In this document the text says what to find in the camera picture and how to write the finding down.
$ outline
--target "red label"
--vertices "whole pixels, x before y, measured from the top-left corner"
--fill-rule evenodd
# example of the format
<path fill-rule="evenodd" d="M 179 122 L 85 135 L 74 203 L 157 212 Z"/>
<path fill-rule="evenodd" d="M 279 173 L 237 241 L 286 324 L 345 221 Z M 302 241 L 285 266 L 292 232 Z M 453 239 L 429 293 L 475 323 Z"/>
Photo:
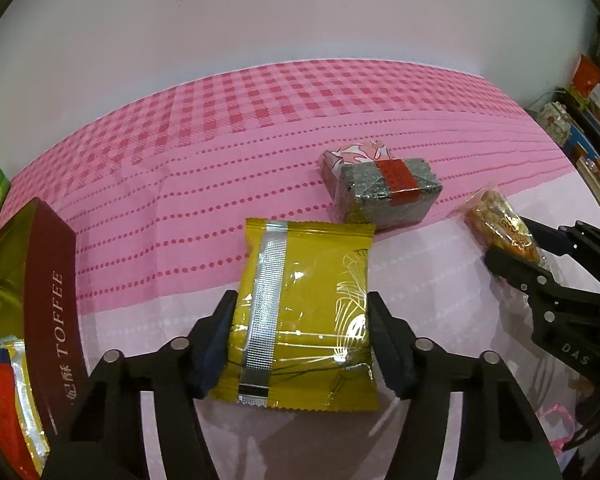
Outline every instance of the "red label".
<path fill-rule="evenodd" d="M 411 204 L 420 198 L 416 179 L 399 158 L 377 160 L 376 166 L 391 190 L 391 205 Z"/>
<path fill-rule="evenodd" d="M 0 363 L 0 450 L 21 478 L 37 480 L 40 477 L 22 436 L 16 402 L 11 365 Z"/>

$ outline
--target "snack bag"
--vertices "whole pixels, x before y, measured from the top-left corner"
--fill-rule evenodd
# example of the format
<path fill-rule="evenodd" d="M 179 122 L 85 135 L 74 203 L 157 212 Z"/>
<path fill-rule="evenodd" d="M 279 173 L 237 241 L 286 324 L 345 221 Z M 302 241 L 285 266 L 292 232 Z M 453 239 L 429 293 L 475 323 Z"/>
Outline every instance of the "snack bag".
<path fill-rule="evenodd" d="M 374 226 L 247 219 L 251 255 L 214 395 L 270 408 L 375 410 L 366 315 Z"/>
<path fill-rule="evenodd" d="M 546 266 L 531 232 L 497 189 L 482 188 L 461 207 L 464 222 L 478 243 L 495 245 L 528 261 Z"/>
<path fill-rule="evenodd" d="M 31 463 L 37 475 L 42 475 L 42 469 L 49 453 L 49 444 L 33 399 L 24 341 L 14 336 L 2 338 L 0 339 L 1 350 L 6 351 L 6 355 L 1 358 L 1 361 L 8 361 L 11 365 L 13 373 L 11 376 L 13 383 L 11 384 L 14 385 L 14 395 L 11 397 L 9 392 L 0 388 L 0 397 L 13 398 L 14 405 L 10 408 L 0 406 L 0 447 L 6 448 L 11 465 L 20 471 L 21 476 L 30 478 L 34 474 L 30 470 Z M 4 383 L 4 377 L 0 377 L 0 384 Z M 21 435 L 7 435 L 10 420 L 18 421 Z M 22 456 L 20 438 L 24 438 L 30 461 Z"/>
<path fill-rule="evenodd" d="M 561 148 L 568 142 L 571 134 L 571 121 L 566 108 L 562 103 L 545 104 L 536 119 L 542 129 L 546 131 L 555 143 Z"/>

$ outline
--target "pink checkered tablecloth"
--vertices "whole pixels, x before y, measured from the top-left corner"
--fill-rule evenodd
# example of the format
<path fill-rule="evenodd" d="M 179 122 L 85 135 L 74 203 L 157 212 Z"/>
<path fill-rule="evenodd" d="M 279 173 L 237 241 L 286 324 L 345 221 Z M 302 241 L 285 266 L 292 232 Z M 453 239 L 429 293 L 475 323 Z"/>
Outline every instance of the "pink checkered tablecloth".
<path fill-rule="evenodd" d="M 314 60 L 183 84 L 93 121 L 37 158 L 13 179 L 0 225 L 40 196 L 77 232 L 90 365 L 109 348 L 152 351 L 187 333 L 236 286 L 247 253 L 244 218 L 328 220 L 330 197 L 315 161 L 357 139 L 426 158 L 444 185 L 422 224 L 378 238 L 371 287 L 417 334 L 448 350 L 497 350 L 536 409 L 572 408 L 571 372 L 531 344 L 528 316 L 492 290 L 480 249 L 450 214 L 485 184 L 548 224 L 578 218 L 600 227 L 600 210 L 555 143 L 480 77 L 402 62 Z M 571 285 L 597 286 L 570 262 L 551 263 Z M 540 368 L 549 370 L 543 384 Z M 381 392 L 392 398 L 383 385 Z M 382 478 L 404 408 L 381 405 L 393 410 L 388 422 L 382 413 L 335 414 L 342 417 L 335 422 L 334 414 L 213 400 L 199 410 L 221 478 Z M 454 413 L 449 431 L 459 423 Z M 152 478 L 160 478 L 147 420 Z M 322 428 L 313 441 L 311 428 Z M 452 477 L 457 435 L 447 440 L 440 478 Z M 331 457 L 320 471 L 313 468 L 324 460 L 305 460 L 333 446 L 356 456 Z"/>

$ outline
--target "plastic wrapper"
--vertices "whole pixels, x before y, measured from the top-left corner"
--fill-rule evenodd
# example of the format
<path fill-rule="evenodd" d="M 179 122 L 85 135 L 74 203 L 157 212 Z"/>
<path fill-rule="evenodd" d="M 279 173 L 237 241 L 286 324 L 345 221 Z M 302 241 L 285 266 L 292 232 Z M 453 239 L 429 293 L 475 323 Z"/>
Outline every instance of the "plastic wrapper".
<path fill-rule="evenodd" d="M 567 143 L 571 132 L 571 118 L 562 103 L 545 104 L 537 120 L 558 146 L 563 147 Z"/>
<path fill-rule="evenodd" d="M 421 222 L 442 192 L 423 158 L 346 164 L 340 170 L 334 208 L 346 223 L 389 229 Z"/>
<path fill-rule="evenodd" d="M 219 399 L 270 408 L 378 407 L 366 315 L 373 225 L 246 221 L 251 255 Z"/>
<path fill-rule="evenodd" d="M 485 248 L 495 245 L 536 265 L 546 266 L 531 232 L 499 190 L 481 189 L 461 210 L 464 222 Z"/>
<path fill-rule="evenodd" d="M 42 474 L 49 446 L 33 399 L 24 341 L 14 336 L 0 339 L 0 448 L 22 478 Z"/>

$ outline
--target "screw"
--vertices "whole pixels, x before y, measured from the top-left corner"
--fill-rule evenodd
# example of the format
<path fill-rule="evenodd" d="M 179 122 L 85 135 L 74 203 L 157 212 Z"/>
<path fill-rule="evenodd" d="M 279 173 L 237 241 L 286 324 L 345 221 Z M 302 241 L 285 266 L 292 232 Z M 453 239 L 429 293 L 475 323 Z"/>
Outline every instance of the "screw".
<path fill-rule="evenodd" d="M 107 363 L 114 363 L 118 360 L 119 357 L 120 357 L 120 352 L 118 350 L 107 350 L 106 352 L 104 352 L 104 355 L 102 356 L 102 358 Z"/>
<path fill-rule="evenodd" d="M 171 341 L 171 348 L 174 350 L 184 350 L 189 346 L 189 340 L 186 337 L 177 337 Z"/>
<path fill-rule="evenodd" d="M 487 350 L 484 353 L 484 360 L 487 361 L 490 365 L 496 365 L 500 362 L 500 356 L 491 350 Z"/>
<path fill-rule="evenodd" d="M 427 339 L 426 337 L 420 337 L 416 339 L 416 348 L 428 352 L 433 348 L 433 341 L 431 339 Z"/>

